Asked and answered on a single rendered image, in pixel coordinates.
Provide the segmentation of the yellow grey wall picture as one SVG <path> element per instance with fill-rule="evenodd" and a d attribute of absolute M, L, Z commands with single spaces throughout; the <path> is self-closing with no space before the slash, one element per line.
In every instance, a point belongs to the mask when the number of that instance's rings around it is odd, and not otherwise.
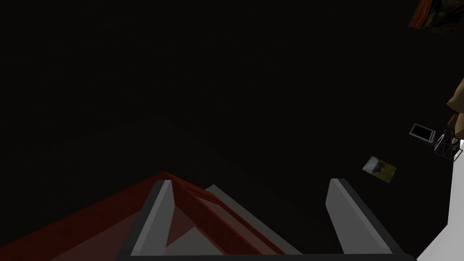
<path fill-rule="evenodd" d="M 371 156 L 362 170 L 389 184 L 396 171 L 396 167 L 377 157 Z"/>

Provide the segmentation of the beige rounded object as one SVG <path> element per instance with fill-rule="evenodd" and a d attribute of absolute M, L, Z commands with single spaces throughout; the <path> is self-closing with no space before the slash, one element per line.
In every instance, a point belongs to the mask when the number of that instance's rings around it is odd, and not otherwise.
<path fill-rule="evenodd" d="M 450 118 L 448 128 L 458 131 L 464 130 L 464 78 L 453 96 L 447 101 L 447 105 L 457 113 Z"/>

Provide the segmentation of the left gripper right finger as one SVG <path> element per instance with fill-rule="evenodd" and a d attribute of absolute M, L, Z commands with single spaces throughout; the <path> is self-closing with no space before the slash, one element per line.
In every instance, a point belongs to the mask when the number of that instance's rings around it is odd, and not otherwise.
<path fill-rule="evenodd" d="M 330 180 L 325 206 L 344 254 L 404 253 L 347 180 Z"/>

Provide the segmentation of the orange red wall painting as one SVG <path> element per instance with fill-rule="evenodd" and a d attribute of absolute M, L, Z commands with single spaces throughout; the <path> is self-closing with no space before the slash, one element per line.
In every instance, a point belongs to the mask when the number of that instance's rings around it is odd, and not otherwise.
<path fill-rule="evenodd" d="M 464 23 L 464 0 L 420 0 L 410 28 L 453 34 Z"/>

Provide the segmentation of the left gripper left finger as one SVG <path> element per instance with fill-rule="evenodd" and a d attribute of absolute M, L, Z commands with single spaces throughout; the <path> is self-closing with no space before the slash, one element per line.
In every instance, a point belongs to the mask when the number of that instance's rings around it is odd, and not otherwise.
<path fill-rule="evenodd" d="M 174 208 L 172 182 L 158 180 L 119 250 L 119 256 L 163 256 Z"/>

